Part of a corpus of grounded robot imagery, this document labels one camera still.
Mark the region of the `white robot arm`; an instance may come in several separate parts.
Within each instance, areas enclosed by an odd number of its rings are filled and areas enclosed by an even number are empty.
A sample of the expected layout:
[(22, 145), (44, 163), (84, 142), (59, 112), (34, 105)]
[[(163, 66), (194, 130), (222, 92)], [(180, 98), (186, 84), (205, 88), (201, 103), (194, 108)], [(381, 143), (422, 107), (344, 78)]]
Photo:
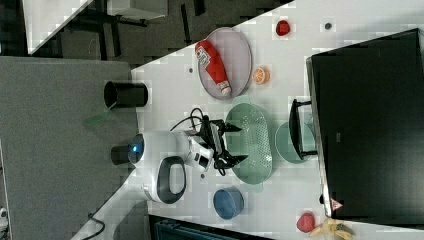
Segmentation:
[(200, 118), (200, 129), (139, 133), (128, 144), (114, 146), (111, 160), (134, 167), (113, 198), (116, 200), (177, 202), (186, 189), (186, 168), (220, 173), (246, 159), (227, 150), (223, 135), (241, 129), (222, 119)]

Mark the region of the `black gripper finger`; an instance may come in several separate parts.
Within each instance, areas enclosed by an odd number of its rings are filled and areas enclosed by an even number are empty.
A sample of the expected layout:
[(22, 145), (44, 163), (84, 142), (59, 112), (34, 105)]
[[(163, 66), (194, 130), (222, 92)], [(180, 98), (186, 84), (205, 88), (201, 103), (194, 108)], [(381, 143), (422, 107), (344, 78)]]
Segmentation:
[(247, 158), (247, 155), (237, 155), (237, 156), (226, 155), (223, 158), (223, 168), (224, 169), (233, 168), (237, 164), (244, 161), (246, 158)]
[(224, 123), (224, 131), (225, 132), (239, 132), (241, 131), (241, 128), (237, 127), (236, 125), (233, 125), (231, 123)]

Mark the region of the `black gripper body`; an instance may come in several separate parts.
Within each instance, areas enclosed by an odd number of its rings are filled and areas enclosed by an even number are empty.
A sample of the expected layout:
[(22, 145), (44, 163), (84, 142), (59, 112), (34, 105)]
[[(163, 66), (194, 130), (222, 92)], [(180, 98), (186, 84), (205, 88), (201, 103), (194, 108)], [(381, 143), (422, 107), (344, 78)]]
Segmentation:
[(223, 134), (225, 133), (225, 123), (222, 119), (210, 120), (204, 115), (201, 120), (201, 128), (198, 135), (204, 142), (214, 150), (214, 168), (217, 170), (229, 169), (228, 151), (226, 150)]

